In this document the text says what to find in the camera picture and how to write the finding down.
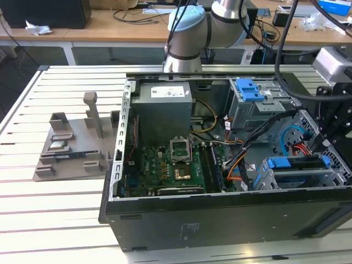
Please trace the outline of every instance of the plastic bag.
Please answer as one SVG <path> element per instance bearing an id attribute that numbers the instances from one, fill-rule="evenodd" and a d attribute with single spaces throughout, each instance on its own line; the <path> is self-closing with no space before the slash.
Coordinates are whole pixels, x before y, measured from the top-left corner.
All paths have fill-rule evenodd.
<path id="1" fill-rule="evenodd" d="M 27 24 L 26 30 L 32 35 L 39 36 L 41 34 L 52 33 L 49 26 L 36 26 L 29 23 L 27 20 L 26 20 L 26 24 Z"/>
<path id="2" fill-rule="evenodd" d="M 311 14 L 309 18 L 303 18 L 300 22 L 300 26 L 305 30 L 305 31 L 311 31 L 311 30 L 325 30 L 325 27 L 323 26 L 326 22 L 326 18 L 324 15 L 322 15 L 320 12 Z"/>

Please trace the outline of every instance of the blue box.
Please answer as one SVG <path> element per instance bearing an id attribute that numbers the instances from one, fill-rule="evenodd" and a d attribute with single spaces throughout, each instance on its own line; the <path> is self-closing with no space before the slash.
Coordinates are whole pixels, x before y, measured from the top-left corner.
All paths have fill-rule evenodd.
<path id="1" fill-rule="evenodd" d="M 340 0 L 320 0 L 319 6 L 321 6 L 328 13 L 346 16 L 351 8 L 351 2 Z"/>

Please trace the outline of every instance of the label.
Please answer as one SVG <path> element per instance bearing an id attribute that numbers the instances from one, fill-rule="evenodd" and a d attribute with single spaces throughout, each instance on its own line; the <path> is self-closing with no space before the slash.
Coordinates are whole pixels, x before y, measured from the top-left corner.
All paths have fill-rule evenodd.
<path id="1" fill-rule="evenodd" d="M 252 171 L 255 171 L 255 164 L 250 164 L 249 165 L 249 168 L 247 169 L 248 172 L 252 172 Z"/>
<path id="2" fill-rule="evenodd" d="M 242 188 L 244 191 L 248 191 L 248 186 L 247 186 L 247 184 L 245 184 L 243 181 L 241 182 L 241 188 Z"/>
<path id="3" fill-rule="evenodd" d="M 183 86 L 156 86 L 151 89 L 152 98 L 185 97 Z"/>
<path id="4" fill-rule="evenodd" d="M 260 94 L 262 95 L 271 95 L 270 91 L 260 91 Z"/>
<path id="5" fill-rule="evenodd" d="M 200 223 L 192 223 L 192 224 L 182 224 L 179 240 L 187 241 L 195 236 L 195 233 L 200 229 Z"/>
<path id="6" fill-rule="evenodd" d="M 63 158 L 70 158 L 70 156 L 68 155 L 62 155 L 62 156 L 55 156 L 56 159 L 60 160 L 60 159 L 63 159 Z"/>
<path id="7" fill-rule="evenodd" d="M 231 123 L 230 122 L 228 122 L 228 121 L 225 122 L 225 129 L 231 130 Z"/>

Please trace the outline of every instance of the blue clip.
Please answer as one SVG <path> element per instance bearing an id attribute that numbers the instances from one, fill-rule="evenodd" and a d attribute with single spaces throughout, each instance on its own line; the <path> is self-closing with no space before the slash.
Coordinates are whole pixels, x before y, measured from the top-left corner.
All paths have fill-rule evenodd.
<path id="1" fill-rule="evenodd" d="M 328 156 L 323 155 L 323 156 L 321 157 L 321 159 L 323 160 L 323 162 L 325 163 L 325 166 L 326 166 L 327 168 L 329 168 L 329 167 L 331 166 L 331 161 L 330 161 L 330 159 L 329 159 Z"/>
<path id="2" fill-rule="evenodd" d="M 258 173 L 257 178 L 255 179 L 254 183 L 253 183 L 253 188 L 255 187 L 255 185 L 257 185 L 257 183 L 259 182 L 259 179 L 262 177 L 262 174 Z"/>
<path id="3" fill-rule="evenodd" d="M 242 99 L 245 102 L 264 101 L 265 97 L 258 91 L 258 86 L 252 79 L 236 79 L 238 90 L 242 94 Z"/>
<path id="4" fill-rule="evenodd" d="M 273 157 L 268 159 L 269 168 L 289 168 L 291 163 L 285 157 Z"/>

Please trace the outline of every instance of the yellow wire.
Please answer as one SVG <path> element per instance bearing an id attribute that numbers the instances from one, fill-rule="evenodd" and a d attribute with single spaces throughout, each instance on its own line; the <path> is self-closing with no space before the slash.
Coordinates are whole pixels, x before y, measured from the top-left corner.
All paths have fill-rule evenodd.
<path id="1" fill-rule="evenodd" d="M 199 100 L 199 99 L 196 99 L 196 101 L 199 101 L 199 102 L 203 103 L 213 113 L 213 115 L 214 115 L 214 123 L 207 129 L 193 130 L 191 132 L 192 133 L 204 133 L 204 132 L 207 132 L 209 130 L 212 130 L 216 126 L 216 122 L 217 122 L 217 119 L 218 119 L 216 114 L 215 114 L 215 112 L 214 112 L 214 110 L 208 104 L 206 104 L 204 101 Z"/>

